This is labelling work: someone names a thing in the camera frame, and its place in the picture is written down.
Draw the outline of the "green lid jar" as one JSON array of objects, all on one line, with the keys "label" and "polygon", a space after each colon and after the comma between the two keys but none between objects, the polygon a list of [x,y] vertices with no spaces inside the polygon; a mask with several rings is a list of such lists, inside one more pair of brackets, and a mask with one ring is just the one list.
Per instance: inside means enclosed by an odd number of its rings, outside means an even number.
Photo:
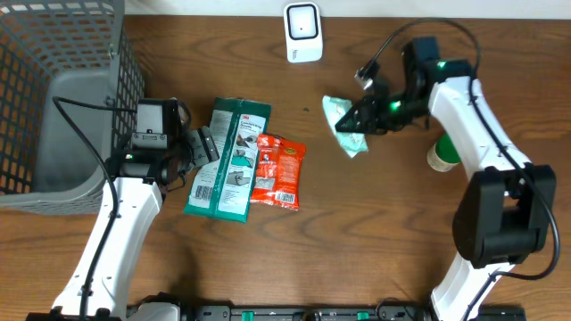
[{"label": "green lid jar", "polygon": [[448,134],[444,134],[427,152],[428,165],[438,172],[448,172],[460,164],[460,157]]}]

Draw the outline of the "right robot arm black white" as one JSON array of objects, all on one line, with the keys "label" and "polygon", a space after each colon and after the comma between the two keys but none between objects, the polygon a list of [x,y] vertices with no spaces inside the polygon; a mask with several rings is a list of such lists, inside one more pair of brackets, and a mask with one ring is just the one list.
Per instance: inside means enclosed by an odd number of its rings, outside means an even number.
[{"label": "right robot arm black white", "polygon": [[513,144],[495,118],[467,60],[435,56],[404,62],[407,85],[390,94],[371,60],[356,74],[367,91],[336,123],[339,132],[396,132],[421,116],[436,119],[467,177],[452,222],[456,247],[444,279],[412,320],[523,320],[521,308],[486,307],[484,298],[502,278],[536,281],[548,276],[560,255],[551,207],[556,176],[535,165]]}]

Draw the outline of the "green white 3M package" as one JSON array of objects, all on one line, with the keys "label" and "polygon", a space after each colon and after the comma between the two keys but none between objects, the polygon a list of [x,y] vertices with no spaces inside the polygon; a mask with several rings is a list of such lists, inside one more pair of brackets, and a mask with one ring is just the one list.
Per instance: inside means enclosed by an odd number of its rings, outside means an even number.
[{"label": "green white 3M package", "polygon": [[258,137],[266,132],[271,106],[242,99],[217,98],[209,130],[219,159],[194,177],[183,212],[244,223],[258,159]]}]

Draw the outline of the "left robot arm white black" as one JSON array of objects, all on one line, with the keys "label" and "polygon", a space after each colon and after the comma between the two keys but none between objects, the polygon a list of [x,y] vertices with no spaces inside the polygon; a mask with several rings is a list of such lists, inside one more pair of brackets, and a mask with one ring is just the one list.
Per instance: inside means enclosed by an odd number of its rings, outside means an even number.
[{"label": "left robot arm white black", "polygon": [[[167,138],[170,145],[161,144]],[[174,137],[134,132],[106,161],[110,179],[85,250],[47,312],[29,320],[179,320],[178,302],[152,300],[128,311],[128,290],[143,243],[170,184],[219,159],[206,126]]]}]

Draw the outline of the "teal wipes pack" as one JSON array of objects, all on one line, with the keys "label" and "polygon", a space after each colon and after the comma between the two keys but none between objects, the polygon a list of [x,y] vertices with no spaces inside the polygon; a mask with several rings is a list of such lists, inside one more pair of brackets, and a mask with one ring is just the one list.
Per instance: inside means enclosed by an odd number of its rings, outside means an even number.
[{"label": "teal wipes pack", "polygon": [[350,158],[354,158],[360,152],[368,151],[364,134],[342,133],[335,129],[336,123],[352,107],[350,100],[324,95],[322,107],[333,135]]}]

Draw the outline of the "red snack bag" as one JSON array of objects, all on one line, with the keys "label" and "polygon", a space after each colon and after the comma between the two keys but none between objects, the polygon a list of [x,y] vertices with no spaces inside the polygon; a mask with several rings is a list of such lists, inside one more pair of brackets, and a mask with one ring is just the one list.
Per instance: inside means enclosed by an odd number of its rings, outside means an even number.
[{"label": "red snack bag", "polygon": [[306,146],[280,136],[260,135],[250,203],[300,209],[299,184]]}]

